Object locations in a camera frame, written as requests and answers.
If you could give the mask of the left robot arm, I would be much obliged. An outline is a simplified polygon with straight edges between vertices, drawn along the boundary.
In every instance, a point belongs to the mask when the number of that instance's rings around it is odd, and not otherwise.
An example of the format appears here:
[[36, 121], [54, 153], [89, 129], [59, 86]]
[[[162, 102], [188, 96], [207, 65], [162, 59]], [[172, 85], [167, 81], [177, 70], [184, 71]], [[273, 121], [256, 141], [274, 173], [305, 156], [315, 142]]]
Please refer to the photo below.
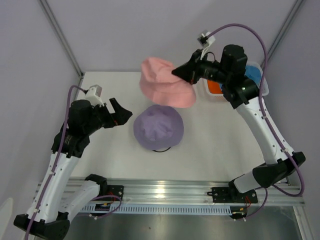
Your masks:
[[105, 103], [93, 104], [87, 99], [76, 100], [68, 105], [67, 119], [55, 136], [51, 147], [50, 162], [31, 207], [14, 219], [14, 226], [45, 240], [65, 238], [75, 216], [91, 200], [109, 198], [107, 179], [90, 174], [75, 193], [61, 202], [63, 193], [85, 148], [90, 135], [100, 129], [122, 126], [133, 115], [115, 98], [110, 103], [110, 113]]

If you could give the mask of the blue bucket hat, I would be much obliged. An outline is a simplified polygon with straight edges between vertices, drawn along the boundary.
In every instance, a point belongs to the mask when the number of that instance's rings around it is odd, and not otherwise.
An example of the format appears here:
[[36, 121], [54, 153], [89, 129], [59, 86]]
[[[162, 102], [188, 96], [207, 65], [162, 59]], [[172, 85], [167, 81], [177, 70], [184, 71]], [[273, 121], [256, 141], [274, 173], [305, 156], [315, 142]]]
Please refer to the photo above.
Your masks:
[[253, 80], [254, 83], [259, 87], [262, 79], [262, 73], [260, 69], [255, 65], [247, 64], [245, 66], [245, 76]]

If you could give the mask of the purple bucket hat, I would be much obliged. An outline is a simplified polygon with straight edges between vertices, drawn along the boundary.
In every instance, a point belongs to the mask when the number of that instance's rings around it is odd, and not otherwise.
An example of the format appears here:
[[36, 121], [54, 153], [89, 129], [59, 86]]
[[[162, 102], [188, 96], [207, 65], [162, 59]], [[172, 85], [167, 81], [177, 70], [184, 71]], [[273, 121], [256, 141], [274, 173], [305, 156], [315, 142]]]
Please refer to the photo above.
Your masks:
[[184, 122], [174, 108], [155, 104], [136, 117], [133, 134], [137, 142], [147, 150], [168, 149], [182, 141]]

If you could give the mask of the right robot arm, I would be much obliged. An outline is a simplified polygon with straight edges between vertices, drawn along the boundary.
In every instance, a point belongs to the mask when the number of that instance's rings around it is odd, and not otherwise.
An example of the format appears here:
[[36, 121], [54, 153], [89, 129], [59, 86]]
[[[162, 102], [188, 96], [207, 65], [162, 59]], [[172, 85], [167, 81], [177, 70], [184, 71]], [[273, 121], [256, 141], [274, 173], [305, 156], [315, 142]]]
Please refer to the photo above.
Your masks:
[[296, 152], [282, 137], [269, 115], [257, 84], [245, 75], [247, 55], [243, 47], [224, 47], [220, 61], [209, 61], [198, 49], [188, 62], [172, 70], [172, 74], [194, 85], [200, 79], [221, 84], [224, 98], [245, 120], [263, 155], [264, 163], [229, 182], [228, 197], [241, 201], [246, 193], [268, 188], [296, 172], [305, 162], [302, 152]]

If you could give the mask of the pink bucket hat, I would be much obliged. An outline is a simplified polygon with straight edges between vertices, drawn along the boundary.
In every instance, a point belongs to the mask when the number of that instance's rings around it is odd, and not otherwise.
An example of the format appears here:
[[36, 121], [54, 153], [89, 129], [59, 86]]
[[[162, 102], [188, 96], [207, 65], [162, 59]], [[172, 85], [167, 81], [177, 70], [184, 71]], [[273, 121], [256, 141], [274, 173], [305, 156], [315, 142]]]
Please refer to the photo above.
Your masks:
[[173, 108], [189, 108], [196, 102], [191, 84], [172, 74], [175, 66], [158, 57], [148, 57], [141, 64], [139, 86], [153, 103]]

